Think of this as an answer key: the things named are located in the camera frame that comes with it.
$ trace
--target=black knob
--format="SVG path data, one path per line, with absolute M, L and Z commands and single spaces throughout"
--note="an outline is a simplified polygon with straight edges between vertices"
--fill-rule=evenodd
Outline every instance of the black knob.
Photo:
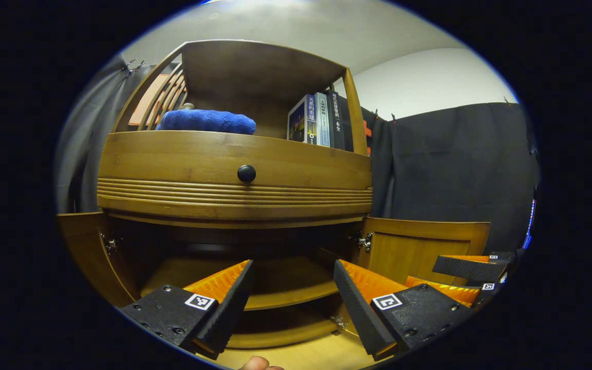
M 253 182 L 256 175 L 257 173 L 253 166 L 248 166 L 248 164 L 244 164 L 243 166 L 239 167 L 239 171 L 237 171 L 237 177 L 242 182 Z

